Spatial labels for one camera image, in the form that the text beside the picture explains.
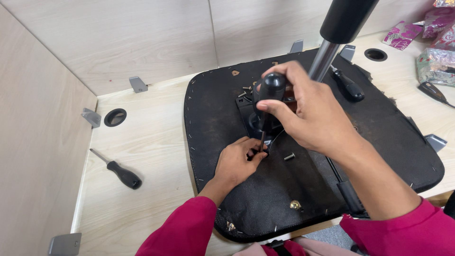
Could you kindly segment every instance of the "black screwdriver handle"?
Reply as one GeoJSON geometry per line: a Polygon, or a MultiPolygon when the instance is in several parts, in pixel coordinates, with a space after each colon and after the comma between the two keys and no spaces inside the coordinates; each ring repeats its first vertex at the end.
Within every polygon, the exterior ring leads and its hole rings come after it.
{"type": "Polygon", "coordinates": [[[361,214],[364,212],[364,208],[362,207],[357,194],[354,191],[354,188],[351,186],[350,182],[343,181],[337,183],[338,189],[341,192],[341,195],[344,198],[344,201],[349,207],[349,211],[351,214],[361,214]]]}
{"type": "MultiPolygon", "coordinates": [[[[259,101],[283,101],[287,81],[286,77],[278,72],[271,72],[265,75],[259,90],[259,101]]],[[[263,132],[270,132],[272,130],[272,120],[273,116],[271,114],[262,112],[261,119],[259,120],[259,129],[263,132]]]]}
{"type": "Polygon", "coordinates": [[[131,171],[120,167],[116,161],[111,161],[107,164],[107,169],[117,174],[120,181],[127,187],[138,189],[142,185],[142,180],[131,171]]]}
{"type": "Polygon", "coordinates": [[[360,86],[357,83],[353,82],[351,79],[345,76],[343,71],[338,69],[334,72],[334,74],[338,81],[344,86],[344,88],[346,88],[348,93],[351,95],[353,101],[359,102],[365,98],[365,93],[362,90],[362,88],[360,88],[360,86]]]}

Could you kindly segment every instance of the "screwdriver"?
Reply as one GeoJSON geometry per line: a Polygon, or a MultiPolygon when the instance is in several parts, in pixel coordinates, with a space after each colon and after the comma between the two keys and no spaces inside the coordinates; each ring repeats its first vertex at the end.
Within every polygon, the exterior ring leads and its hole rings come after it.
{"type": "Polygon", "coordinates": [[[125,184],[127,187],[132,189],[138,189],[142,185],[142,180],[131,171],[120,167],[116,161],[107,161],[104,157],[100,156],[95,150],[90,149],[97,157],[101,158],[106,164],[107,169],[113,171],[117,174],[117,177],[120,181],[125,184]]]}
{"type": "Polygon", "coordinates": [[[357,83],[353,82],[351,79],[345,76],[341,69],[337,69],[332,65],[330,65],[330,67],[332,68],[335,74],[336,80],[338,80],[338,82],[340,82],[344,86],[344,88],[350,94],[351,99],[353,101],[359,102],[365,98],[365,93],[357,83]]]}
{"type": "MultiPolygon", "coordinates": [[[[279,100],[283,101],[284,91],[286,90],[287,79],[283,74],[271,72],[264,76],[259,90],[259,101],[261,100],[279,100]]],[[[265,133],[272,131],[272,123],[276,118],[265,111],[262,111],[259,120],[259,129],[262,131],[261,145],[259,152],[262,152],[264,146],[265,133]]]]}

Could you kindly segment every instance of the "gray metal bracket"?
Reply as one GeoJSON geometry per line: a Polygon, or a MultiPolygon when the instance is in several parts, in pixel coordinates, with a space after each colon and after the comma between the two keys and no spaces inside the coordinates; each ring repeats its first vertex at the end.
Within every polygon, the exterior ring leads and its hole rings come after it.
{"type": "Polygon", "coordinates": [[[303,40],[297,40],[292,44],[291,51],[289,53],[295,53],[303,51],[303,40]]]}
{"type": "Polygon", "coordinates": [[[130,84],[135,93],[148,91],[148,86],[139,77],[130,77],[130,84]]]}
{"type": "Polygon", "coordinates": [[[75,256],[79,254],[82,233],[54,236],[49,244],[50,256],[75,256]]]}
{"type": "Polygon", "coordinates": [[[88,108],[82,110],[81,116],[85,118],[93,128],[98,128],[101,124],[101,116],[88,108]]]}
{"type": "Polygon", "coordinates": [[[340,56],[343,57],[345,60],[351,62],[352,58],[354,57],[354,53],[355,53],[355,46],[345,45],[340,51],[340,56]]]}
{"type": "Polygon", "coordinates": [[[428,143],[430,143],[431,147],[433,147],[436,152],[439,152],[447,145],[447,141],[436,134],[425,135],[425,139],[428,143]]]}

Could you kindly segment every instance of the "wooden desk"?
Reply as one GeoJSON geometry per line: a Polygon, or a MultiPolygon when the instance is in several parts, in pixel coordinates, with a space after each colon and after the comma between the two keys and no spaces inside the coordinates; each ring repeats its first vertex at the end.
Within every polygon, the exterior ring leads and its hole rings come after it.
{"type": "MultiPolygon", "coordinates": [[[[398,108],[411,116],[423,134],[435,133],[449,141],[438,154],[444,162],[445,176],[423,197],[455,189],[455,110],[417,89],[415,59],[428,45],[414,41],[404,51],[381,43],[385,33],[359,37],[353,63],[372,73],[373,84],[398,108]],[[368,48],[388,54],[384,62],[364,56],[368,48]]],[[[106,164],[88,153],[82,189],[76,208],[73,232],[82,233],[81,256],[133,255],[141,243],[179,205],[195,196],[196,190],[189,162],[183,100],[188,82],[194,75],[153,84],[148,92],[135,94],[133,89],[98,97],[97,112],[104,117],[115,108],[127,112],[117,127],[93,129],[91,148],[106,159],[115,160],[143,180],[138,190],[131,190],[106,169],[106,164]]],[[[449,102],[455,102],[455,88],[438,86],[449,102]]],[[[281,239],[296,237],[330,227],[339,219],[307,227],[281,239]]],[[[237,244],[212,233],[207,255],[230,255],[242,249],[237,244]]]]}

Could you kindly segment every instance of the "light wood surface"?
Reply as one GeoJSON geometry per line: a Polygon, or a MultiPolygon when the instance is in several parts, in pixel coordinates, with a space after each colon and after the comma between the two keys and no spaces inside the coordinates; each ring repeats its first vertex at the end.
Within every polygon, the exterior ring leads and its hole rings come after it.
{"type": "MultiPolygon", "coordinates": [[[[391,29],[400,21],[423,20],[433,0],[381,0],[359,35],[391,29]]],[[[286,54],[303,39],[317,47],[332,0],[210,0],[220,67],[286,54]]]]}
{"type": "Polygon", "coordinates": [[[0,5],[0,255],[71,230],[96,96],[0,5]]]}
{"type": "MultiPolygon", "coordinates": [[[[398,108],[412,116],[423,134],[435,133],[449,141],[439,152],[445,165],[440,184],[422,196],[455,189],[455,110],[438,103],[416,89],[415,58],[428,44],[414,41],[399,51],[381,43],[387,32],[359,37],[353,62],[372,73],[373,84],[397,99],[398,108]],[[384,62],[364,56],[368,48],[388,55],[384,62]]],[[[132,89],[98,97],[98,113],[124,108],[126,120],[119,126],[94,129],[91,147],[107,159],[136,172],[143,185],[131,190],[106,169],[106,164],[89,154],[83,184],[83,203],[75,231],[82,235],[81,256],[133,255],[142,242],[179,205],[195,195],[192,169],[183,126],[183,101],[189,75],[156,83],[148,92],[132,89]]],[[[455,88],[438,86],[449,102],[455,102],[455,88]]],[[[288,239],[338,224],[340,218],[313,225],[280,237],[288,239]]],[[[230,255],[245,247],[213,232],[207,255],[230,255]]]]}
{"type": "Polygon", "coordinates": [[[96,95],[217,68],[208,0],[0,0],[96,95]]]}

